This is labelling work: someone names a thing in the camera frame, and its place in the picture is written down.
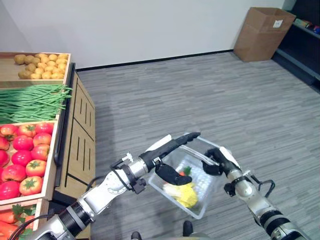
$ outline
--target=baseboard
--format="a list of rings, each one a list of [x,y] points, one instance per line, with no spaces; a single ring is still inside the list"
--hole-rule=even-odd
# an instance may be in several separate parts
[[[136,65],[136,64],[148,64],[148,63],[155,63],[155,62],[161,62],[161,61],[167,61],[167,60],[173,60],[173,59],[184,59],[184,58],[191,58],[191,57],[211,55],[211,54],[228,53],[232,51],[233,49],[229,49],[229,50],[222,50],[222,51],[211,51],[211,52],[189,54],[189,55],[183,55],[183,56],[172,56],[172,57],[165,57],[165,58],[158,58],[158,59],[151,59],[151,60],[144,60],[144,61],[133,61],[133,62],[117,63],[117,64],[110,64],[110,65],[102,65],[102,66],[91,66],[91,67],[78,68],[77,71],[81,72],[81,71],[107,69],[107,68],[129,66],[129,65]]]

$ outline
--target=potato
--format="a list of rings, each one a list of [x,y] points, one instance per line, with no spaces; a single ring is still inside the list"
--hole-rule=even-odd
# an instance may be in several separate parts
[[[42,73],[42,79],[50,79],[51,78],[51,72],[50,71],[45,71],[44,73]]]
[[[31,78],[31,79],[41,79],[42,77],[41,77],[41,74],[40,74],[40,73],[32,73],[32,74],[30,75],[30,78]]]
[[[65,53],[59,54],[58,59],[68,60],[68,54],[65,54]]]
[[[38,65],[38,63],[40,63],[41,62],[41,60],[40,60],[40,58],[37,58],[37,57],[34,57],[33,59],[32,59],[32,61],[31,61],[31,63],[32,64],[34,64],[34,65]]]
[[[45,70],[41,67],[38,67],[34,70],[35,74],[43,74],[45,72]]]
[[[38,56],[35,56],[35,57],[41,59],[43,57],[48,57],[48,55],[45,53],[39,53]]]
[[[36,70],[36,65],[34,65],[33,63],[29,63],[26,67],[25,67],[25,70],[28,70],[30,72],[34,72]]]
[[[48,61],[46,64],[53,67],[57,65],[55,61]]]
[[[46,63],[49,62],[49,61],[50,61],[50,59],[49,59],[47,56],[42,56],[42,57],[41,57],[41,62],[42,62],[42,63],[46,64]]]
[[[14,56],[14,61],[16,64],[24,64],[25,63],[25,58],[26,58],[26,55],[24,54],[18,54],[18,55],[15,55]]]
[[[55,54],[50,54],[49,59],[50,59],[50,61],[56,61],[58,59],[58,56]]]
[[[43,62],[39,62],[36,66],[41,69],[45,69],[46,67],[48,67],[48,65]]]
[[[24,58],[24,63],[25,63],[26,65],[28,65],[28,64],[32,63],[32,60],[33,60],[34,58],[35,58],[34,56],[28,55],[28,56],[26,56],[26,57]]]
[[[52,72],[54,69],[56,69],[55,66],[47,66],[47,67],[44,69],[44,71],[45,71],[45,72]]]
[[[65,76],[64,74],[56,72],[51,75],[51,79],[63,79],[64,76]]]
[[[67,64],[68,61],[64,58],[58,58],[55,62],[56,64]]]
[[[65,65],[64,63],[58,64],[58,69],[66,70],[66,67],[67,65]]]
[[[18,72],[18,76],[20,79],[30,79],[32,72],[31,71],[20,71]]]

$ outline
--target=white wall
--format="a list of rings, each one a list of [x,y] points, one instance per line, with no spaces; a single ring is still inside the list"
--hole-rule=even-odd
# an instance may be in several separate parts
[[[32,51],[71,53],[77,68],[232,49],[249,7],[281,8],[284,3],[284,0],[2,1]],[[19,51],[19,41],[13,41]]]

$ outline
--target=cardboard box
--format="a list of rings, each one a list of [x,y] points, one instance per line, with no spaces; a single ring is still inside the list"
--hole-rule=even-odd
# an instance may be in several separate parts
[[[296,16],[273,7],[251,7],[234,46],[244,62],[271,59]]]

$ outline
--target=red vegetable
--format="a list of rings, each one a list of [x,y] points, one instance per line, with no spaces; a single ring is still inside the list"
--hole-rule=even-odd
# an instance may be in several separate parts
[[[19,197],[19,185],[17,181],[6,181],[0,185],[0,200]]]
[[[31,124],[21,125],[17,130],[17,135],[18,136],[25,135],[27,137],[33,138],[37,134],[35,128],[36,127]]]
[[[10,236],[15,232],[17,228],[18,227],[16,225],[0,221],[0,233],[2,233],[7,238],[10,238]]]
[[[10,143],[4,136],[0,136],[0,150],[8,150],[10,147]]]
[[[47,133],[52,135],[52,132],[54,131],[54,124],[49,122],[38,123],[35,125],[35,131],[37,134]]]
[[[0,128],[0,133],[8,141],[12,141],[17,136],[18,127],[12,124],[5,124]]]
[[[15,214],[12,210],[0,211],[0,221],[7,224],[14,224],[18,220],[15,218]]]
[[[43,179],[39,176],[27,177],[20,183],[19,191],[22,195],[41,193]]]
[[[13,164],[18,164],[21,166],[27,166],[27,164],[32,160],[32,155],[30,151],[27,150],[19,150],[15,152],[12,157],[11,161]]]
[[[47,144],[50,145],[51,142],[51,135],[46,132],[38,133],[33,138],[33,144],[34,146],[40,145],[40,144]]]
[[[25,168],[25,173],[29,176],[43,177],[46,172],[47,163],[42,160],[32,160]]]
[[[29,136],[21,135],[17,136],[13,140],[13,147],[16,150],[32,150],[34,148],[33,139]]]
[[[26,168],[17,164],[7,166],[5,169],[3,169],[1,174],[1,180],[3,182],[11,180],[21,182],[26,177]]]
[[[50,146],[48,144],[39,144],[35,146],[31,151],[32,159],[47,161],[49,150]]]
[[[0,167],[7,165],[9,161],[10,161],[9,154],[4,150],[0,150]]]

